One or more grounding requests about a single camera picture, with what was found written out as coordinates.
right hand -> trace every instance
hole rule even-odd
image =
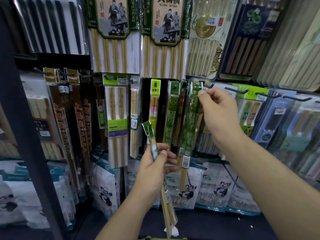
[[[213,141],[224,152],[245,135],[239,125],[236,100],[220,88],[201,90],[198,93],[204,121]]]

forearm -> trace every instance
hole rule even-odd
[[[131,191],[96,240],[137,240],[145,214],[146,208],[139,196]]]
[[[223,148],[280,239],[318,239],[320,193],[243,134]]]

black shelf post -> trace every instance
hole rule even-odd
[[[0,20],[0,103],[18,143],[55,240],[69,240],[67,227],[34,125],[9,36]]]

fingernail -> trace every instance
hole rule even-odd
[[[201,94],[203,94],[205,91],[204,90],[200,90],[199,92],[198,92],[198,96],[200,96]]]
[[[168,151],[162,150],[161,153],[165,154],[166,156],[168,155]]]

hand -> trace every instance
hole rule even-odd
[[[179,169],[176,155],[171,151],[166,151],[170,148],[164,143],[157,143],[159,155],[156,161],[153,161],[150,145],[146,149],[140,161],[138,175],[132,188],[132,194],[139,198],[139,201],[144,205],[146,212],[160,196],[160,190],[163,185],[164,171],[165,173],[175,172]]]
[[[236,100],[219,88],[201,90],[198,93],[204,113],[204,121],[214,143],[224,152],[244,135],[238,118]]]

